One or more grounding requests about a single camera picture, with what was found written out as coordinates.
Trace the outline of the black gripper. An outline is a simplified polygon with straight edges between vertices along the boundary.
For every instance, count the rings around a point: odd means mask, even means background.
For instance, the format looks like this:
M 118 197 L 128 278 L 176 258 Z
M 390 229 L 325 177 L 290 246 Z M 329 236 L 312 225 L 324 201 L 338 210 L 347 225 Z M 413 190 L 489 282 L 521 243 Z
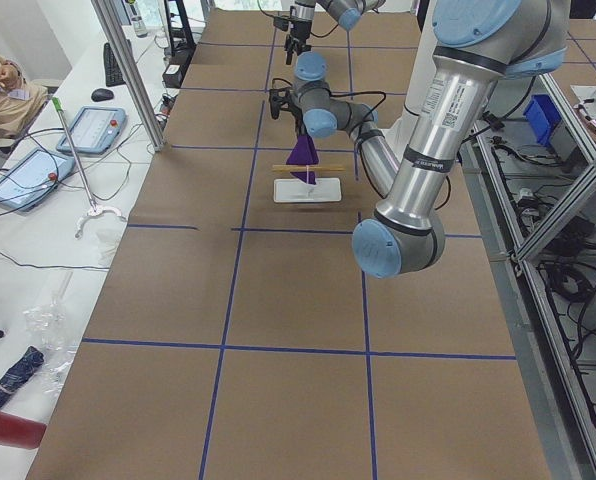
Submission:
M 311 50 L 308 40 L 311 36 L 312 21 L 290 17 L 288 34 L 284 43 L 286 64 L 291 64 L 294 56 Z

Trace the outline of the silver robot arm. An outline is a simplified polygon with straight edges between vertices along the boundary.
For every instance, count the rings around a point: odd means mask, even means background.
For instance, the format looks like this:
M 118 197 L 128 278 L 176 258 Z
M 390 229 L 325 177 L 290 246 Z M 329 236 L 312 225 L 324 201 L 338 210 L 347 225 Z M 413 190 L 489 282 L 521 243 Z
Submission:
M 327 64 L 315 51 L 294 66 L 291 99 L 308 135 L 344 131 L 359 150 L 381 199 L 352 235 L 359 267 L 389 278 L 432 266 L 442 255 L 444 229 L 434 210 L 469 129 L 501 79 L 556 70 L 566 52 L 568 1 L 437 1 L 424 32 L 434 38 L 433 77 L 401 153 L 389 146 L 372 109 L 334 99 Z
M 274 27 L 287 33 L 284 50 L 286 64 L 291 65 L 294 56 L 311 50 L 308 44 L 312 36 L 312 24 L 316 6 L 321 6 L 326 13 L 345 31 L 351 30 L 361 16 L 370 10 L 376 10 L 385 0 L 329 0 L 329 1 L 294 1 L 289 13 L 274 19 Z

